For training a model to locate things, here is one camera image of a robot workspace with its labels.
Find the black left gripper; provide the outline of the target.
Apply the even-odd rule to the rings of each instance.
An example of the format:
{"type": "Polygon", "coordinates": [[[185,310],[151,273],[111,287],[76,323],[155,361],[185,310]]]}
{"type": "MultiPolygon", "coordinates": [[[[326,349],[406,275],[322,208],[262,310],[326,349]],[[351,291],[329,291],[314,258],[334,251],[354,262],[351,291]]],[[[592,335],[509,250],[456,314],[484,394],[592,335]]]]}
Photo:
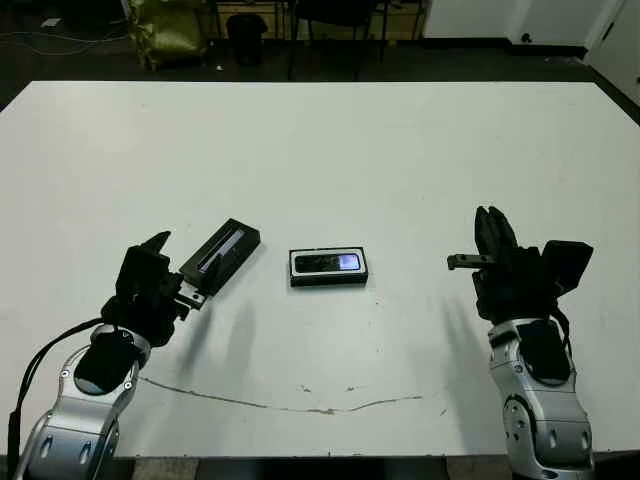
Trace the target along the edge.
{"type": "MultiPolygon", "coordinates": [[[[158,255],[171,235],[162,231],[141,244],[158,255]]],[[[207,284],[217,285],[224,256],[217,253],[207,268],[207,284]]],[[[200,310],[205,294],[184,279],[162,279],[132,294],[116,294],[102,307],[106,324],[125,328],[144,338],[152,348],[166,345],[174,334],[174,323],[184,321],[192,310],[200,310]]]]}

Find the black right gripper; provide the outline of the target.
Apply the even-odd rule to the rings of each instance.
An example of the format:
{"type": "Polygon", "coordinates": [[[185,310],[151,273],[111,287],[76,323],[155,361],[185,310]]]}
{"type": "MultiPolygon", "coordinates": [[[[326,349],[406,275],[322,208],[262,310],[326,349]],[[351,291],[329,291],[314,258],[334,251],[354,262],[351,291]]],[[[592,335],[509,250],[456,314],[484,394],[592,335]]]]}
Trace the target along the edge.
{"type": "Polygon", "coordinates": [[[472,269],[476,309],[484,320],[543,318],[553,300],[537,247],[518,247],[507,217],[496,207],[476,209],[474,238],[479,254],[452,254],[449,270],[472,269]]]}

